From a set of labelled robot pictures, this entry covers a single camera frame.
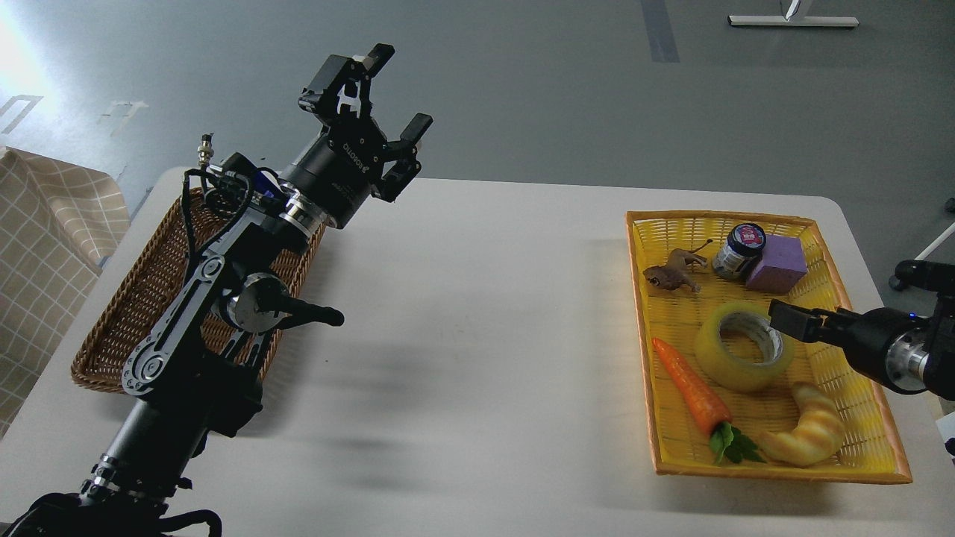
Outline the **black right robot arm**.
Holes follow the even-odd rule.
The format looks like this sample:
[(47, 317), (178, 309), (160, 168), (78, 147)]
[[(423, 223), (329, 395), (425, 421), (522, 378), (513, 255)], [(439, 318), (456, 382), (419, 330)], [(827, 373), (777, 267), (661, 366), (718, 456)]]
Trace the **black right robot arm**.
[(954, 398), (954, 266), (904, 260), (895, 268), (899, 283), (936, 293), (931, 316), (879, 308), (866, 313), (838, 308), (805, 309), (771, 300), (770, 325), (801, 342), (842, 349), (849, 366), (903, 395), (929, 392)]

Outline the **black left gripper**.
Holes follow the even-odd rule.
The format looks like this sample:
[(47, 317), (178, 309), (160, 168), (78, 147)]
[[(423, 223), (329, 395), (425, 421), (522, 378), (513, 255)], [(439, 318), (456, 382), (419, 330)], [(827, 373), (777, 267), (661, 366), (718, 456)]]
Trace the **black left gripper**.
[[(320, 132), (280, 173), (283, 188), (320, 223), (344, 228), (368, 198), (392, 203), (421, 170), (419, 146), (433, 117), (416, 113), (389, 142), (371, 116), (371, 81), (395, 55), (378, 43), (368, 54), (332, 54), (301, 90), (298, 106)], [(393, 163), (386, 170), (386, 164)]]

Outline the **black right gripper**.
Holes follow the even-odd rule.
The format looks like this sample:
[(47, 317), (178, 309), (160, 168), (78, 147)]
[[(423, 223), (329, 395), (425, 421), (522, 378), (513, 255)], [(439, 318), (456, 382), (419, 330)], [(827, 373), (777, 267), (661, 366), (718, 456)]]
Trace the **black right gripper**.
[(854, 371), (888, 389), (924, 389), (921, 361), (927, 356), (927, 320), (890, 308), (854, 313), (806, 309), (773, 299), (770, 326), (801, 342), (839, 347)]

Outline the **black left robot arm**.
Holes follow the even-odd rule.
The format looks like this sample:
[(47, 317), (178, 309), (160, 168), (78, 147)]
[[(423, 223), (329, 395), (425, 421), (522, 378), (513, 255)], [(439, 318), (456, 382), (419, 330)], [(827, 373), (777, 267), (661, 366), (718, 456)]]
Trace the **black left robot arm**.
[(212, 166), (212, 136), (182, 175), (187, 235), (181, 287), (124, 361), (120, 384), (136, 404), (78, 493), (38, 497), (7, 536), (171, 536), (207, 527), (209, 509), (167, 515), (167, 500), (191, 489), (182, 475), (212, 432), (235, 436), (262, 410), (260, 371), (279, 330), (340, 326), (340, 310), (291, 295), (272, 263), (306, 254), (324, 227), (344, 228), (368, 197), (392, 203), (421, 166), (419, 143), (432, 116), (417, 113), (396, 140), (372, 118), (372, 79), (395, 54), (331, 55), (298, 105), (322, 123), (274, 180), (247, 157)]

